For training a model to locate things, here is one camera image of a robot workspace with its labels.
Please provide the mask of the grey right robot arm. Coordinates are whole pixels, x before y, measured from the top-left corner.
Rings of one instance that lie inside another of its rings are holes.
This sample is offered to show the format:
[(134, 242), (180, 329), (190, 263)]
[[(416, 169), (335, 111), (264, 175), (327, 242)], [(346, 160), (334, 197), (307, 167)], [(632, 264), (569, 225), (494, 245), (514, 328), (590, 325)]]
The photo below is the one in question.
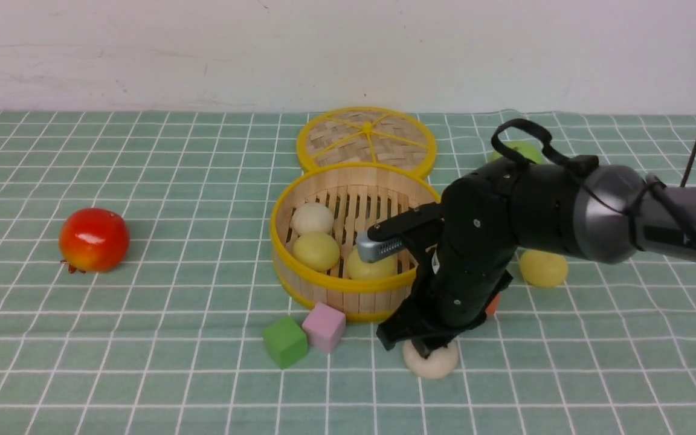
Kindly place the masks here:
[(356, 241), (362, 261), (408, 250), (417, 262), (410, 295), (376, 336), (387, 350), (409, 341), (428, 357), (483, 324), (519, 248), (604, 264), (638, 251), (696, 263), (696, 185), (666, 185), (594, 156), (566, 166), (502, 158)]

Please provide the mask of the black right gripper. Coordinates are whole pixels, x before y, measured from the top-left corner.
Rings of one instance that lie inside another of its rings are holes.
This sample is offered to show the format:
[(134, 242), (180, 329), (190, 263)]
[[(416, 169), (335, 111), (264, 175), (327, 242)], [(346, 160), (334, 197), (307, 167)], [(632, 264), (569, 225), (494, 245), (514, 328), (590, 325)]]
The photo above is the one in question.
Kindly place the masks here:
[(417, 262), (410, 295), (376, 330), (384, 349), (411, 341), (421, 358), (486, 320), (508, 287), (517, 248), (580, 257), (575, 203), (587, 159), (519, 166), (498, 159), (450, 184), (439, 202), (370, 226), (372, 240), (398, 237)]

